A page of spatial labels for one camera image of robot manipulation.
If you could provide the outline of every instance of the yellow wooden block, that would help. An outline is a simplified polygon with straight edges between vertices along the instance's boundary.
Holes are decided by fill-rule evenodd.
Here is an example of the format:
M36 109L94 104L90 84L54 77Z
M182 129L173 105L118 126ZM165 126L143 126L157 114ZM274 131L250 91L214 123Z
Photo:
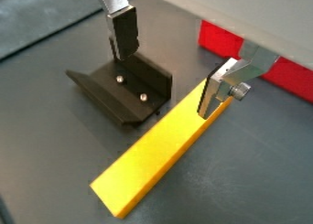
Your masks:
M232 102L229 98L208 120L204 120L197 113L204 87L205 82L91 183L95 194L113 215L121 219L133 210Z

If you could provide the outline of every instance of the dark gray workbench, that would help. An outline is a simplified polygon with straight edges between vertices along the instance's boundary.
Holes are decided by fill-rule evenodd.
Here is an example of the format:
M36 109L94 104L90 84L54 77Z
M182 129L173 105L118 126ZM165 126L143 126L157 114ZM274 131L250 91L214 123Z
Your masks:
M221 62L197 46L200 19L131 2L141 51L174 74L173 100L139 128L119 128L64 75L111 59L103 14L0 64L0 196L15 223L312 223L313 108L260 79L126 220L111 217L91 181Z

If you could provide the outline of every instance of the black holder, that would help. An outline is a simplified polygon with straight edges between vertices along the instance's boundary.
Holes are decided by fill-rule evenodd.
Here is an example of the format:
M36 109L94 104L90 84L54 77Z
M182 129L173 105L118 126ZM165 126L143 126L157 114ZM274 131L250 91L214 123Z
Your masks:
M66 74L119 125L139 125L171 98L171 74L138 52L123 61L115 56L90 76Z

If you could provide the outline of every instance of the white panel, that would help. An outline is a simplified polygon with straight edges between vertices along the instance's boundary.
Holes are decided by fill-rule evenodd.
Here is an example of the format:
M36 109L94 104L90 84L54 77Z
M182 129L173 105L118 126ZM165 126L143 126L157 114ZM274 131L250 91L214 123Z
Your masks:
M313 69L313 0L166 0Z

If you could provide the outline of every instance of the bolt head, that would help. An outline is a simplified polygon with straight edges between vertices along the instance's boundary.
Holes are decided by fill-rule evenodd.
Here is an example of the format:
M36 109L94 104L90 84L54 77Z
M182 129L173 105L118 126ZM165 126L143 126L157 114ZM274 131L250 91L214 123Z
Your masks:
M149 100L149 95L146 93L141 94L141 101L146 102Z
M250 86L248 83L241 82L237 86L232 88L230 95L234 96L237 100L242 100L249 93Z
M119 76L117 77L117 82L118 82L118 83L123 83L123 82L125 82L125 78L123 78L122 75L119 75Z

